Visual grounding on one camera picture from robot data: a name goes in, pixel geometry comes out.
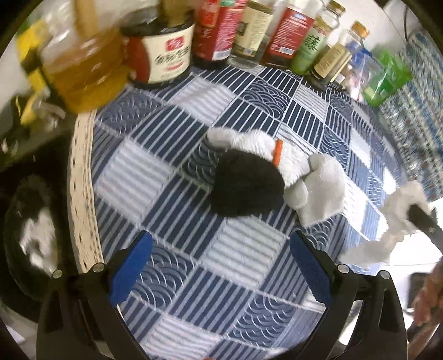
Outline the person right hand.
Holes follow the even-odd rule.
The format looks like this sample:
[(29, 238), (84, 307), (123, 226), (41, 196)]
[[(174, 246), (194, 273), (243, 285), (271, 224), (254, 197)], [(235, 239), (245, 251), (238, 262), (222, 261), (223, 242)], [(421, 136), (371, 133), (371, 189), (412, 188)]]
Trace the person right hand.
[(442, 259), (426, 276), (424, 285), (414, 300), (413, 324), (420, 326), (431, 320), (433, 308), (442, 308)]

